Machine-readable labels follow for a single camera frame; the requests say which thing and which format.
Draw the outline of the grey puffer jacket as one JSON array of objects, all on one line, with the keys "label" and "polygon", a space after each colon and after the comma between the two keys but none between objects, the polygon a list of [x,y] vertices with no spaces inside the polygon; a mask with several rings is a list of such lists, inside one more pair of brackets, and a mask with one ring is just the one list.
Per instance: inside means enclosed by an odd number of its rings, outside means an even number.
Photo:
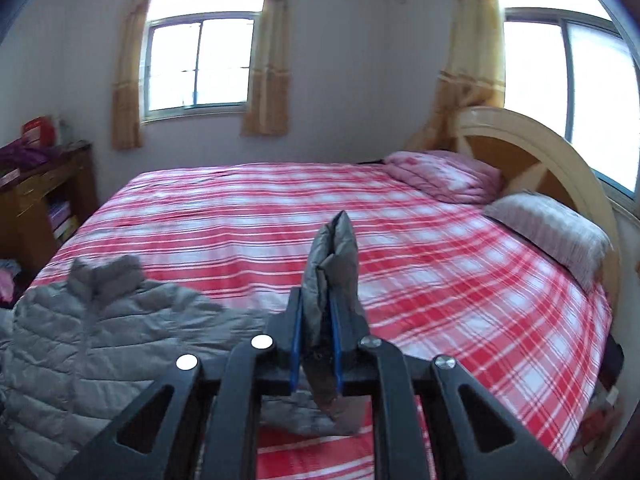
[{"label": "grey puffer jacket", "polygon": [[[322,352],[331,294],[362,312],[347,214],[312,242],[302,281],[310,362],[292,396],[262,401],[263,425],[304,438],[351,436],[362,426],[366,402],[337,392]],[[269,318],[151,280],[135,256],[103,266],[75,260],[64,281],[29,289],[2,316],[2,436],[31,474],[52,479],[178,356],[225,356],[263,333]]]}]

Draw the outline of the striped grey pillow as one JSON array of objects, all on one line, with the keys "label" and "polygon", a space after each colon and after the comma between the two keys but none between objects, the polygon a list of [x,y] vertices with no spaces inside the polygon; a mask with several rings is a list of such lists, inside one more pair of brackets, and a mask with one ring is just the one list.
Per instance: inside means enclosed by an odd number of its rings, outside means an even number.
[{"label": "striped grey pillow", "polygon": [[613,248],[600,226],[547,195],[507,195],[488,204],[483,212],[565,266],[584,292],[593,289],[605,256]]}]

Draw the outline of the yellow curtain right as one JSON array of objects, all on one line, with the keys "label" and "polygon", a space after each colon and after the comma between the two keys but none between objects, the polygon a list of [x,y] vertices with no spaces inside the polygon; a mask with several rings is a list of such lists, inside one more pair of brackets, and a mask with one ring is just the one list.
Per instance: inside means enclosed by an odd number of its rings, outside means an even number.
[{"label": "yellow curtain right", "polygon": [[498,0],[456,0],[446,66],[440,71],[433,104],[408,151],[448,145],[454,120],[469,107],[504,107],[503,12]]}]

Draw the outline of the window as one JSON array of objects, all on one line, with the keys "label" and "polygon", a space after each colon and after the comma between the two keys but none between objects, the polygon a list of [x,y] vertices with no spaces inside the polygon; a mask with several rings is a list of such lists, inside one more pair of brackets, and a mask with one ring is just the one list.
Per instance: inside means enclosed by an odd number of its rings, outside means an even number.
[{"label": "window", "polygon": [[142,118],[240,112],[248,99],[254,29],[264,0],[151,0]]},{"label": "window", "polygon": [[508,110],[567,141],[616,200],[639,203],[639,66],[599,0],[498,0]]}]

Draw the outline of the pink folded quilt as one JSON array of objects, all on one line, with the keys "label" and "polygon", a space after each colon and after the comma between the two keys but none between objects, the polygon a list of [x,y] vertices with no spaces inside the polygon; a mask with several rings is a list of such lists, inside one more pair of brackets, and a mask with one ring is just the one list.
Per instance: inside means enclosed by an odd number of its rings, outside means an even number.
[{"label": "pink folded quilt", "polygon": [[384,159],[383,166],[395,180],[448,204],[490,204],[504,185],[499,169],[450,151],[395,152]]}]

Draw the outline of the yellow curtain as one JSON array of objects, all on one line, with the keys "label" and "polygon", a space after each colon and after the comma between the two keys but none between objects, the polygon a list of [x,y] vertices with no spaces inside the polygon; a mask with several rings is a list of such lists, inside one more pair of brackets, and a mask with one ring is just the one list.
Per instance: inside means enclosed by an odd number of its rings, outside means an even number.
[{"label": "yellow curtain", "polygon": [[116,151],[143,145],[140,118],[140,63],[146,16],[151,0],[128,0],[120,28],[112,85],[111,141]]},{"label": "yellow curtain", "polygon": [[498,0],[456,0],[446,66],[440,71],[433,104],[408,151],[448,145],[454,120],[469,107],[504,107],[503,12]]},{"label": "yellow curtain", "polygon": [[256,18],[242,125],[246,136],[288,133],[289,3],[290,0],[264,0]]}]

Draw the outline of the purple cloth on desk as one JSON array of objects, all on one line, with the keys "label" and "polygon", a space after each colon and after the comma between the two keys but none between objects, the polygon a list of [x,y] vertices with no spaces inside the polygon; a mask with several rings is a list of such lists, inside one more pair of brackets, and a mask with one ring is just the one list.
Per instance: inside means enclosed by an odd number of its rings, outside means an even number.
[{"label": "purple cloth on desk", "polygon": [[50,162],[59,154],[57,148],[45,148],[16,140],[0,148],[0,165],[2,170],[17,169],[25,172]]}]

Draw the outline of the wooden bed headboard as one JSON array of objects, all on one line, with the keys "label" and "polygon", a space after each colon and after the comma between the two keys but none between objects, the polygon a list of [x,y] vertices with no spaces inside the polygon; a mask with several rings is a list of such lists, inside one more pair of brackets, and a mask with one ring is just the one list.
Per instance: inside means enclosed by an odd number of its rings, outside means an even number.
[{"label": "wooden bed headboard", "polygon": [[620,237],[600,180],[553,130],[513,110],[474,106],[454,118],[451,146],[501,171],[503,192],[532,191],[573,209],[606,233],[612,248],[599,278],[612,309],[620,296]]}]

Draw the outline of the yellow curtain far left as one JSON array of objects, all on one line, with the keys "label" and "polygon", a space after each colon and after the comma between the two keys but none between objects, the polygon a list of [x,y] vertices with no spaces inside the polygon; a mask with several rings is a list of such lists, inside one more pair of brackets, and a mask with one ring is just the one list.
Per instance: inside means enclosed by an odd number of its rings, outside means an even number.
[{"label": "yellow curtain far left", "polygon": [[111,141],[116,151],[143,145],[140,118],[140,63],[146,16],[151,0],[128,0],[120,28],[112,85]]}]

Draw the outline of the right window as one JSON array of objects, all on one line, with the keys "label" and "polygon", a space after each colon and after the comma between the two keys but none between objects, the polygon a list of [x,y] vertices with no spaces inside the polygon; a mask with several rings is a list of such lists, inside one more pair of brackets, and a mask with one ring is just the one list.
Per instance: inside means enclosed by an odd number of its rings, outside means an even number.
[{"label": "right window", "polygon": [[498,0],[508,110],[567,141],[616,200],[639,203],[639,66],[599,0]]}]

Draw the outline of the yellow curtain middle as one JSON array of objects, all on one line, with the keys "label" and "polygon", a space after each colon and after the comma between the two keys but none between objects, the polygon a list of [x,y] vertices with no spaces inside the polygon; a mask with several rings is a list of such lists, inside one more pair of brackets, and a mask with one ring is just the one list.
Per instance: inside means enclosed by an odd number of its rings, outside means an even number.
[{"label": "yellow curtain middle", "polygon": [[289,3],[290,0],[264,0],[256,18],[242,125],[246,136],[288,133]]}]

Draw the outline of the red box on desk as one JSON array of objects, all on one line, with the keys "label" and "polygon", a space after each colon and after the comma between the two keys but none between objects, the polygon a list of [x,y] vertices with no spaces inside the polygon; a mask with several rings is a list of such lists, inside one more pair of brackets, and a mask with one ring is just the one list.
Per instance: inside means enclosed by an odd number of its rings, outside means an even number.
[{"label": "red box on desk", "polygon": [[36,117],[22,127],[21,139],[35,148],[55,146],[55,128],[50,116]]}]

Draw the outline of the left window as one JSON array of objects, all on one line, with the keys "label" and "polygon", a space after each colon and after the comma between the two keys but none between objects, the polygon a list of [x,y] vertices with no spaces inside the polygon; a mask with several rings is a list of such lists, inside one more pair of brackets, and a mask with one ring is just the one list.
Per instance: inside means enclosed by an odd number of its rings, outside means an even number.
[{"label": "left window", "polygon": [[264,0],[151,0],[142,118],[240,112],[248,99],[254,29]]}]

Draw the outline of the wooden desk cabinet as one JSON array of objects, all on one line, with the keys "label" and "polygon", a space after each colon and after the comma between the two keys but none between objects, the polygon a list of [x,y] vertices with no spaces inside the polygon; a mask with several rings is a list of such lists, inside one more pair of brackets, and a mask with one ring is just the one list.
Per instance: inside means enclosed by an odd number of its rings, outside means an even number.
[{"label": "wooden desk cabinet", "polygon": [[55,202],[70,205],[82,226],[99,208],[92,145],[70,144],[55,158],[1,187],[1,257],[35,278],[60,248],[49,219]]}]

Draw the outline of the red plaid bed sheet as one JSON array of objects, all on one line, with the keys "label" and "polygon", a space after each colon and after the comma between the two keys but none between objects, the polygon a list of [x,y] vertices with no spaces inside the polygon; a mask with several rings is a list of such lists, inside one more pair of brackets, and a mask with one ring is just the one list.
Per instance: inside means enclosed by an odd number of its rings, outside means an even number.
[{"label": "red plaid bed sheet", "polygon": [[409,356],[453,356],[557,459],[596,388],[611,307],[477,206],[444,204],[380,165],[254,164],[140,174],[52,258],[135,255],[152,280],[229,308],[282,310],[314,236],[352,220],[372,332]]}]

